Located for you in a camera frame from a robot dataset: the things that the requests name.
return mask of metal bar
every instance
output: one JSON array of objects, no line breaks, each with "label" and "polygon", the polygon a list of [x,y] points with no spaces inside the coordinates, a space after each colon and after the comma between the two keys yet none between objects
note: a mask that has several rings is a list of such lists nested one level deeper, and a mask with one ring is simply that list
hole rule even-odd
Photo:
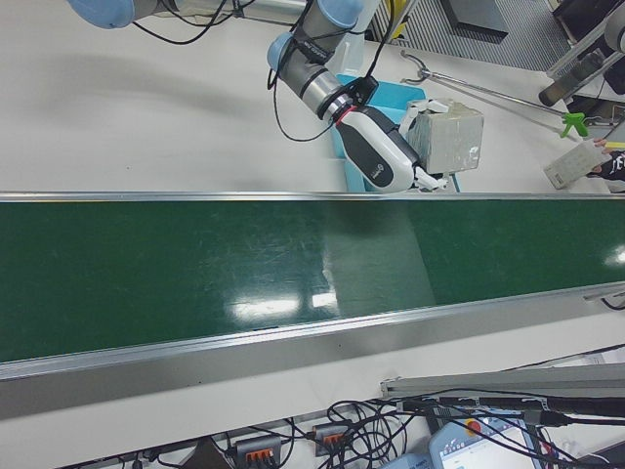
[{"label": "metal bar", "polygon": [[[178,0],[176,2],[183,16],[212,15],[220,5],[219,0]],[[304,11],[305,0],[256,0],[245,7],[245,18],[250,20],[290,24]],[[228,3],[223,14],[232,13],[232,4]]]},{"label": "metal bar", "polygon": [[124,363],[162,360],[198,352],[217,351],[267,342],[306,339],[328,334],[366,331],[376,327],[409,325],[422,320],[440,319],[454,315],[469,315],[486,308],[505,308],[506,305],[537,298],[563,298],[571,294],[583,295],[584,298],[601,298],[622,291],[625,282],[608,283],[599,286],[567,288],[558,291],[530,293],[508,298],[462,303],[459,305],[436,306],[410,311],[386,313],[381,315],[353,318],[347,320],[327,320],[324,322],[299,324],[276,329],[257,330],[238,334],[191,339],[161,344],[125,347],[121,349],[101,350],[80,354],[49,357],[0,363],[0,383],[26,377],[51,373],[99,368]]},{"label": "metal bar", "polygon": [[422,192],[2,192],[2,202],[158,202],[282,200],[619,200],[604,193],[422,193]]},{"label": "metal bar", "polygon": [[505,95],[503,93],[499,93],[498,91],[489,90],[487,88],[483,88],[481,86],[468,83],[468,82],[466,82],[464,80],[460,80],[458,78],[454,78],[452,76],[445,75],[443,73],[438,73],[438,72],[435,72],[435,71],[424,71],[424,75],[425,76],[429,75],[428,78],[430,78],[433,81],[442,81],[442,82],[453,83],[454,85],[458,85],[458,86],[462,86],[464,88],[469,88],[471,90],[479,91],[480,93],[484,93],[485,95],[493,96],[495,98],[499,98],[501,100],[509,101],[511,103],[516,103],[517,105],[532,107],[532,108],[538,109],[538,110],[544,110],[545,112],[549,112],[550,114],[557,115],[557,116],[560,116],[560,117],[564,117],[564,115],[565,115],[564,112],[560,112],[558,110],[551,109],[550,107],[538,105],[537,103],[533,103],[531,101],[522,100],[521,98],[515,98],[514,96]]},{"label": "metal bar", "polygon": [[526,106],[526,107],[532,107],[532,108],[538,109],[538,110],[543,110],[545,112],[549,112],[550,114],[557,115],[559,117],[564,117],[565,116],[565,112],[560,112],[559,110],[555,110],[555,109],[552,109],[550,107],[538,105],[537,103],[533,103],[531,101],[522,100],[521,98],[515,98],[514,96],[510,96],[510,95],[506,95],[504,93],[500,93],[498,91],[490,90],[488,88],[484,88],[484,87],[479,86],[479,85],[474,85],[472,83],[469,83],[467,81],[461,80],[459,78],[454,78],[453,76],[445,75],[444,73],[438,73],[436,71],[428,70],[426,68],[425,64],[421,60],[419,60],[418,58],[408,54],[404,50],[402,50],[400,53],[401,53],[402,57],[404,57],[406,59],[409,59],[410,61],[416,63],[419,66],[419,71],[418,71],[419,79],[418,80],[412,80],[412,79],[409,79],[409,78],[404,78],[401,81],[403,81],[405,83],[410,83],[410,84],[417,85],[417,84],[423,82],[425,79],[431,79],[431,80],[439,82],[439,83],[441,83],[443,85],[447,84],[447,83],[451,83],[451,84],[454,84],[456,86],[460,86],[460,87],[463,87],[463,88],[469,88],[471,90],[478,91],[480,93],[484,93],[485,95],[493,96],[493,97],[499,98],[501,100],[505,100],[505,101],[509,101],[511,103],[515,103],[517,105],[522,105],[522,106]]},{"label": "metal bar", "polygon": [[595,29],[586,34],[582,39],[580,39],[577,44],[575,44],[566,54],[564,54],[555,64],[551,66],[547,70],[547,76],[550,78],[554,78],[558,75],[563,68],[565,68],[570,61],[576,59],[579,54],[581,54],[585,49],[590,47],[597,39],[599,39],[605,31],[605,25],[609,17],[606,17],[602,22],[600,22]]},{"label": "metal bar", "polygon": [[430,394],[493,398],[510,397],[510,392],[520,396],[530,393],[563,398],[625,398],[625,363],[400,378],[381,386],[385,398]]}]

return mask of reacher grabber tool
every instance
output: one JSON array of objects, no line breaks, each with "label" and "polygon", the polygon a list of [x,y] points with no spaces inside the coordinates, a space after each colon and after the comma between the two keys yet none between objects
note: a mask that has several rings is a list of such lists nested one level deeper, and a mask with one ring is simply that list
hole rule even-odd
[{"label": "reacher grabber tool", "polygon": [[416,63],[418,65],[417,76],[418,79],[410,79],[403,78],[401,80],[402,83],[408,83],[410,85],[419,85],[426,80],[433,80],[436,82],[440,82],[442,84],[449,83],[452,85],[456,85],[462,88],[469,88],[470,90],[477,91],[479,93],[483,93],[488,96],[492,96],[494,98],[498,98],[500,100],[509,101],[511,103],[516,103],[518,105],[532,107],[534,109],[543,110],[545,112],[549,112],[550,114],[557,115],[562,118],[562,124],[565,125],[564,131],[560,134],[562,138],[568,135],[568,132],[571,128],[575,128],[580,137],[588,137],[588,129],[585,125],[586,114],[583,112],[560,112],[559,110],[551,109],[550,107],[538,105],[537,103],[533,103],[531,101],[522,100],[521,98],[515,98],[514,96],[506,95],[504,93],[499,93],[498,91],[489,90],[488,88],[484,88],[482,86],[474,85],[472,83],[468,83],[464,80],[460,80],[458,78],[454,78],[453,76],[445,75],[444,73],[438,73],[436,71],[431,71],[427,68],[425,63],[419,59],[418,57],[413,56],[412,54],[408,54],[406,51],[402,50],[401,56],[405,59],[409,59],[410,61]]}]

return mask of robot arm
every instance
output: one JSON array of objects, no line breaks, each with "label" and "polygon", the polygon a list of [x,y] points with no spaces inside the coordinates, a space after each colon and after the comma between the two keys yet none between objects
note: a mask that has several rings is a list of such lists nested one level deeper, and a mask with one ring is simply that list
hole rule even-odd
[{"label": "robot arm", "polygon": [[[68,2],[85,20],[104,28],[123,27],[166,10],[177,11],[186,2],[222,5],[215,0]],[[284,2],[257,0],[253,5],[271,7],[272,3]],[[355,26],[362,10],[361,0],[299,3],[304,5],[304,12],[298,15],[297,26],[291,32],[280,34],[268,51],[268,62],[276,79],[286,83],[319,119],[336,125],[346,156],[378,191],[398,192],[415,186],[428,190],[444,187],[444,180],[432,178],[419,166],[419,155],[401,137],[392,121],[366,105],[377,86],[375,79],[359,79],[358,83],[363,85],[359,88],[354,84],[342,85],[325,67],[345,34]]]}]

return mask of screen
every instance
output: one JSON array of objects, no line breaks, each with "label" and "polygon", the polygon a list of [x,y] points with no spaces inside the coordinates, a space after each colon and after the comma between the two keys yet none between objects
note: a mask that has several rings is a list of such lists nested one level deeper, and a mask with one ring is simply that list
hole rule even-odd
[{"label": "screen", "polygon": [[[520,429],[510,427],[501,433],[524,447],[526,446]],[[522,449],[512,442],[504,440],[501,435],[493,435],[492,438],[510,447]],[[502,448],[489,440],[479,440],[468,446],[464,443],[457,445],[454,443],[450,442],[440,452],[444,469],[535,469],[530,457]]]}]

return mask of white remote control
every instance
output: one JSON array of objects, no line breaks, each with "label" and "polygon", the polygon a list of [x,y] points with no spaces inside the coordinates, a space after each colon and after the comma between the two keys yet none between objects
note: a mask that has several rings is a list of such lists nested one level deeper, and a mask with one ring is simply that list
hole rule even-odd
[{"label": "white remote control", "polygon": [[545,174],[554,188],[562,189],[586,176],[595,166],[612,159],[609,154],[602,154],[602,151],[603,148],[595,147],[595,142],[587,140],[547,166]]}]

